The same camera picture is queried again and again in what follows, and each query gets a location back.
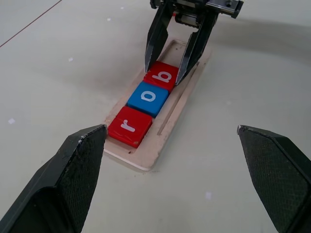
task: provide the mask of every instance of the white table surface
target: white table surface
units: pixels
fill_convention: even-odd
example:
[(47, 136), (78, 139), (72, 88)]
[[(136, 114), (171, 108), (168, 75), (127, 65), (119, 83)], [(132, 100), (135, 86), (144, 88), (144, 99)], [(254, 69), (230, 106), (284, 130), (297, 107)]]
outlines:
[[(57, 1), (8, 2), (0, 44)], [(221, 16), (213, 56), (154, 170), (104, 156), (83, 232), (276, 233), (236, 128), (285, 135), (311, 158), (310, 7), (250, 0), (237, 20)], [(69, 134), (100, 124), (122, 96), (143, 67), (155, 13), (148, 0), (63, 0), (0, 48), (0, 217)], [(184, 40), (191, 31), (169, 26)]]

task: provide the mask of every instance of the screw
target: screw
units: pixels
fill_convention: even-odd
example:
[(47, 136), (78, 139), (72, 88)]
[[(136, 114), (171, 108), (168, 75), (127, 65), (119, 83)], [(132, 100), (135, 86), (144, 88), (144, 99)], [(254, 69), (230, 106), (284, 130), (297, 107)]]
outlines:
[(226, 5), (226, 7), (231, 7), (231, 5), (232, 5), (232, 0), (227, 0), (227, 1), (225, 2), (225, 5)]

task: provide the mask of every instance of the red line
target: red line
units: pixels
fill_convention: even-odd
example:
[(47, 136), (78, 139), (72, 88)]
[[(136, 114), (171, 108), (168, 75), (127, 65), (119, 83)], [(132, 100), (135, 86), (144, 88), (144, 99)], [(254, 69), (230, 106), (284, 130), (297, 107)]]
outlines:
[(45, 12), (43, 12), (39, 17), (37, 17), (34, 21), (32, 21), (30, 24), (28, 24), (26, 27), (24, 27), (22, 30), (20, 30), (18, 33), (16, 33), (15, 35), (13, 35), (10, 39), (8, 39), (7, 41), (5, 41), (2, 45), (0, 45), (0, 48), (5, 45), (6, 43), (8, 43), (10, 40), (12, 40), (15, 36), (17, 36), (18, 34), (20, 34), (23, 30), (25, 30), (26, 28), (28, 28), (31, 24), (33, 24), (35, 21), (37, 21), (40, 17), (42, 17), (45, 13), (47, 13), (50, 9), (52, 9), (54, 6), (56, 6), (58, 3), (60, 3), (62, 0), (59, 0), (56, 4), (54, 4), (52, 7), (50, 7), (48, 10), (46, 10)]

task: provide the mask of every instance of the red letter block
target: red letter block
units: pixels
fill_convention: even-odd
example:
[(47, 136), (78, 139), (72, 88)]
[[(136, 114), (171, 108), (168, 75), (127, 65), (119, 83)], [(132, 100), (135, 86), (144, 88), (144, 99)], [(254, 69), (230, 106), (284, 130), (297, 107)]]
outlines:
[(177, 74), (177, 67), (156, 61), (144, 77), (144, 82), (161, 87), (171, 93), (175, 86)]
[(108, 127), (108, 134), (137, 148), (152, 124), (152, 117), (130, 107), (123, 107)]

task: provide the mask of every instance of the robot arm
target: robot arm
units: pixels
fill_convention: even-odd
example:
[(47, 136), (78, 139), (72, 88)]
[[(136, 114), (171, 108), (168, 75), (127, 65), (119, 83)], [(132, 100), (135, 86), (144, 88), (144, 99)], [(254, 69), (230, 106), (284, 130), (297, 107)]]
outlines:
[(236, 18), (243, 6), (240, 0), (151, 0), (151, 7), (158, 11), (148, 33), (145, 53), (147, 72), (158, 59), (168, 38), (167, 27), (175, 14), (177, 23), (195, 27), (190, 36), (176, 79), (178, 85), (202, 56), (218, 14)]

